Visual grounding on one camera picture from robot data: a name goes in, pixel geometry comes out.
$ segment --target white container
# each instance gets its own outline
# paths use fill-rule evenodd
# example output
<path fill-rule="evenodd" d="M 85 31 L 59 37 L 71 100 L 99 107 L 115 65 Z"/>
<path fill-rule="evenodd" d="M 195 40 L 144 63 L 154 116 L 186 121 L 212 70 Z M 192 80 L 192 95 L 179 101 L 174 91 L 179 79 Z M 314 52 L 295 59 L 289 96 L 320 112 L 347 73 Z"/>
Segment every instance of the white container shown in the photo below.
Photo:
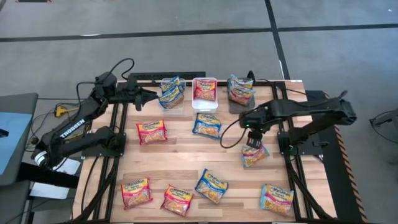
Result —
<path fill-rule="evenodd" d="M 162 79 L 161 85 L 164 84 L 164 83 L 169 82 L 171 79 L 172 79 L 172 78 L 164 78 L 164 79 Z M 184 87 L 184 89 L 185 89 L 185 87 L 187 87 L 187 82 L 186 82 L 185 79 L 183 79 L 183 78 L 180 78 L 180 81 L 181 81 L 181 85 L 182 85 L 182 86 Z M 159 90 L 158 90 L 158 95 L 159 95 L 159 96 L 162 96 L 162 89 L 161 89 L 160 87 L 159 87 Z M 183 112 L 184 112 L 184 101 L 185 101 L 185 99 L 184 99 L 182 102 L 180 102 L 179 104 L 175 105 L 175 106 L 174 106 L 173 108 L 171 108 L 171 109 L 163 108 L 163 106 L 160 105 L 160 103 L 159 103 L 159 106 L 162 108 L 162 111 L 163 111 L 163 113 L 165 113 L 165 114 L 179 115 L 179 114 L 183 114 Z"/>
<path fill-rule="evenodd" d="M 192 80 L 192 108 L 196 113 L 215 113 L 218 107 L 218 91 L 216 86 L 216 101 L 211 100 L 202 100 L 202 99 L 193 99 L 196 81 L 197 80 L 211 80 L 217 81 L 215 78 L 194 78 Z"/>

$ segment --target ramen packet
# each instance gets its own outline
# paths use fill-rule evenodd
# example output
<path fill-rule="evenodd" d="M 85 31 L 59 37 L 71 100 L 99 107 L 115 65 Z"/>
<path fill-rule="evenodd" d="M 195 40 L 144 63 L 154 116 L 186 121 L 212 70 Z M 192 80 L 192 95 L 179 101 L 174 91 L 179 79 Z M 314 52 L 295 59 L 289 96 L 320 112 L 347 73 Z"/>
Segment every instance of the ramen packet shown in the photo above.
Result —
<path fill-rule="evenodd" d="M 250 147 L 248 145 L 243 145 L 241 152 L 243 165 L 246 168 L 269 156 L 269 153 L 263 144 L 261 144 L 259 149 Z"/>
<path fill-rule="evenodd" d="M 278 187 L 265 184 L 261 194 L 261 208 L 288 215 L 292 206 L 294 191 L 285 191 Z"/>
<path fill-rule="evenodd" d="M 221 121 L 210 114 L 197 114 L 197 119 L 193 126 L 194 134 L 202 134 L 207 137 L 220 139 Z"/>
<path fill-rule="evenodd" d="M 216 101 L 217 80 L 196 80 L 193 99 Z"/>
<path fill-rule="evenodd" d="M 182 85 L 180 76 L 177 75 L 176 77 L 172 78 L 170 81 L 160 84 L 160 88 L 162 89 L 162 94 L 168 91 L 169 89 L 173 88 L 174 86 L 178 86 L 181 93 L 184 92 L 184 87 Z"/>
<path fill-rule="evenodd" d="M 249 81 L 242 81 L 240 79 L 238 79 L 236 77 L 236 75 L 231 75 L 231 81 L 230 84 L 235 84 L 235 85 L 239 85 L 241 87 L 245 87 L 248 89 L 252 89 L 253 88 L 253 80 L 249 80 Z"/>
<path fill-rule="evenodd" d="M 192 193 L 169 185 L 164 192 L 164 201 L 160 209 L 165 208 L 184 217 L 187 214 L 192 197 Z"/>
<path fill-rule="evenodd" d="M 254 96 L 254 90 L 232 83 L 229 86 L 228 98 L 243 106 L 248 106 Z"/>
<path fill-rule="evenodd" d="M 208 169 L 205 169 L 195 190 L 212 202 L 219 203 L 222 196 L 228 190 L 228 183 L 217 179 L 210 174 Z"/>
<path fill-rule="evenodd" d="M 171 109 L 183 100 L 184 96 L 176 85 L 159 97 L 159 103 L 165 109 Z"/>
<path fill-rule="evenodd" d="M 157 141 L 166 141 L 166 127 L 164 121 L 137 124 L 139 144 L 149 144 Z"/>
<path fill-rule="evenodd" d="M 121 184 L 121 188 L 125 210 L 153 201 L 153 198 L 150 196 L 148 178 L 130 184 Z"/>

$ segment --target wooden tabletop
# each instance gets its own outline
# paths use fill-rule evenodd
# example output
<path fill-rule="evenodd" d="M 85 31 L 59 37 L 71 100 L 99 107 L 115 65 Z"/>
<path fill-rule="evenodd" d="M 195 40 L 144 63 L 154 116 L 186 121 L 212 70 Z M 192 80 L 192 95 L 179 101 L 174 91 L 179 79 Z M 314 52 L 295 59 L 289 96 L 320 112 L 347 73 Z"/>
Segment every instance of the wooden tabletop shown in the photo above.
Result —
<path fill-rule="evenodd" d="M 304 92 L 302 82 L 286 81 L 288 89 Z M 256 104 L 272 100 L 272 90 L 267 86 L 255 86 Z M 306 101 L 305 95 L 288 91 L 291 100 Z M 190 87 L 185 90 L 184 111 L 181 116 L 171 116 L 162 113 L 157 100 L 148 102 L 142 111 L 136 111 L 134 106 L 129 106 L 125 132 L 127 143 L 124 155 L 120 159 L 113 211 L 111 222 L 270 222 L 294 220 L 293 209 L 290 215 L 281 215 L 260 209 L 260 196 L 262 186 L 271 184 L 289 190 L 289 183 L 283 157 L 279 154 L 279 145 L 276 134 L 278 127 L 275 125 L 263 137 L 264 145 L 270 153 L 267 157 L 249 168 L 244 168 L 241 159 L 241 145 L 245 144 L 246 137 L 240 144 L 223 149 L 218 140 L 205 138 L 192 134 L 196 114 L 192 109 L 192 91 Z M 219 107 L 215 116 L 223 123 L 222 129 L 238 118 L 237 114 L 228 112 L 228 99 L 226 87 L 218 87 Z M 109 106 L 105 114 L 93 122 L 93 130 L 102 126 L 109 126 L 113 106 Z M 118 120 L 122 106 L 119 107 Z M 139 145 L 136 124 L 146 121 L 164 119 L 167 128 L 167 142 Z M 303 126 L 311 121 L 310 116 L 294 118 L 296 127 Z M 232 144 L 242 134 L 239 124 L 232 126 L 224 137 L 224 144 Z M 318 203 L 331 216 L 336 216 L 335 208 L 325 174 L 323 164 L 313 156 L 302 156 L 303 169 L 309 191 Z M 75 217 L 80 214 L 81 197 L 86 184 L 88 172 L 94 159 L 86 159 L 80 174 L 80 180 L 73 204 Z M 88 182 L 84 207 L 86 207 L 98 188 L 103 158 L 99 158 Z M 229 182 L 229 189 L 215 205 L 210 200 L 194 191 L 204 168 L 219 179 Z M 124 210 L 120 183 L 150 178 L 153 202 Z M 164 199 L 164 192 L 169 184 L 193 192 L 193 200 L 185 218 L 172 212 L 159 209 Z M 100 218 L 104 217 L 108 191 L 105 192 L 101 204 Z M 304 202 L 298 192 L 301 214 L 305 217 Z"/>

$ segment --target wooden table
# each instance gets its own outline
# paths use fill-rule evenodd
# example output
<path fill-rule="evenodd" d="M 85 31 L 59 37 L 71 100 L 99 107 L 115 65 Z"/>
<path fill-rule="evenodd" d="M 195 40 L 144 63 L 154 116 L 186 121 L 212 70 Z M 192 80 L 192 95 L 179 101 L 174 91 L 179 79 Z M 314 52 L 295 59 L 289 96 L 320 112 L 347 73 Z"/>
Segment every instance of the wooden table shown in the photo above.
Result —
<path fill-rule="evenodd" d="M 302 82 L 286 81 L 286 88 L 304 92 Z M 255 86 L 256 104 L 272 100 L 272 90 L 267 86 Z M 158 101 L 147 103 L 142 111 L 136 111 L 134 106 L 129 106 L 125 132 L 127 143 L 125 153 L 120 159 L 113 211 L 111 222 L 270 222 L 294 220 L 293 209 L 288 217 L 260 209 L 260 196 L 262 186 L 271 184 L 283 189 L 289 189 L 289 183 L 283 157 L 279 153 L 276 134 L 278 127 L 273 126 L 266 132 L 263 140 L 270 153 L 270 157 L 259 161 L 249 168 L 244 168 L 241 160 L 241 145 L 245 144 L 244 138 L 240 144 L 223 149 L 217 140 L 204 138 L 192 134 L 195 122 L 195 113 L 192 109 L 192 91 L 190 87 L 185 90 L 185 104 L 183 115 L 167 116 L 162 114 Z M 288 91 L 289 99 L 306 101 L 306 96 Z M 223 123 L 222 128 L 237 119 L 237 114 L 228 113 L 228 99 L 226 87 L 218 87 L 219 107 L 215 114 Z M 93 122 L 93 129 L 109 126 L 113 107 L 110 106 L 104 115 Z M 136 124 L 145 121 L 158 121 L 164 119 L 167 128 L 167 142 L 150 145 L 139 145 Z M 294 118 L 295 126 L 303 126 L 311 121 L 310 116 Z M 232 126 L 225 135 L 225 145 L 234 143 L 242 134 L 239 124 Z M 93 173 L 88 182 L 84 207 L 98 188 L 102 158 L 94 166 Z M 336 216 L 331 198 L 328 180 L 323 164 L 313 156 L 302 156 L 303 169 L 309 191 L 318 203 L 331 216 Z M 81 197 L 86 184 L 87 176 L 94 159 L 86 159 L 80 174 L 80 181 L 73 204 L 75 217 L 80 214 Z M 213 204 L 194 191 L 204 168 L 221 180 L 229 182 L 229 189 L 221 199 L 219 205 Z M 130 182 L 143 177 L 150 178 L 150 187 L 154 201 L 139 207 L 124 210 L 121 196 L 120 183 Z M 164 192 L 169 184 L 193 192 L 191 207 L 185 218 L 164 209 L 159 209 L 164 199 Z M 108 193 L 105 192 L 99 217 L 103 218 L 106 208 Z M 301 214 L 305 217 L 305 207 L 301 193 L 298 192 Z"/>

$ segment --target floor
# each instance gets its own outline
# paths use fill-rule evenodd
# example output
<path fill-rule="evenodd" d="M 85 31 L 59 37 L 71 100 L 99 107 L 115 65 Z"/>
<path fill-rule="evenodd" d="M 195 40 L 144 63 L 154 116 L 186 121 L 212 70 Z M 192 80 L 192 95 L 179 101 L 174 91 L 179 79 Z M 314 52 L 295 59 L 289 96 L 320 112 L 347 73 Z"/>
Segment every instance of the floor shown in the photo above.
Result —
<path fill-rule="evenodd" d="M 395 223 L 397 145 L 378 136 L 368 119 L 397 108 L 398 2 L 271 0 L 271 6 L 275 21 L 269 20 L 261 0 L 8 0 L 0 11 L 0 95 L 37 92 L 41 98 L 75 98 L 76 83 L 92 81 L 124 57 L 134 58 L 134 72 L 205 71 L 224 79 L 253 70 L 258 78 L 303 80 L 306 89 L 325 90 L 331 96 L 348 90 L 346 98 L 358 120 L 341 127 L 341 132 L 366 215 L 370 222 Z M 395 25 L 378 29 L 374 24 Z M 256 28 L 265 29 L 92 40 L 12 39 Z M 90 88 L 82 86 L 81 95 Z M 58 102 L 39 100 L 35 115 Z M 57 122 L 47 120 L 38 133 Z M 398 141 L 390 124 L 379 131 Z M 24 160 L 30 161 L 28 153 Z M 68 220 L 71 205 L 65 202 L 50 212 L 37 212 L 34 223 Z"/>

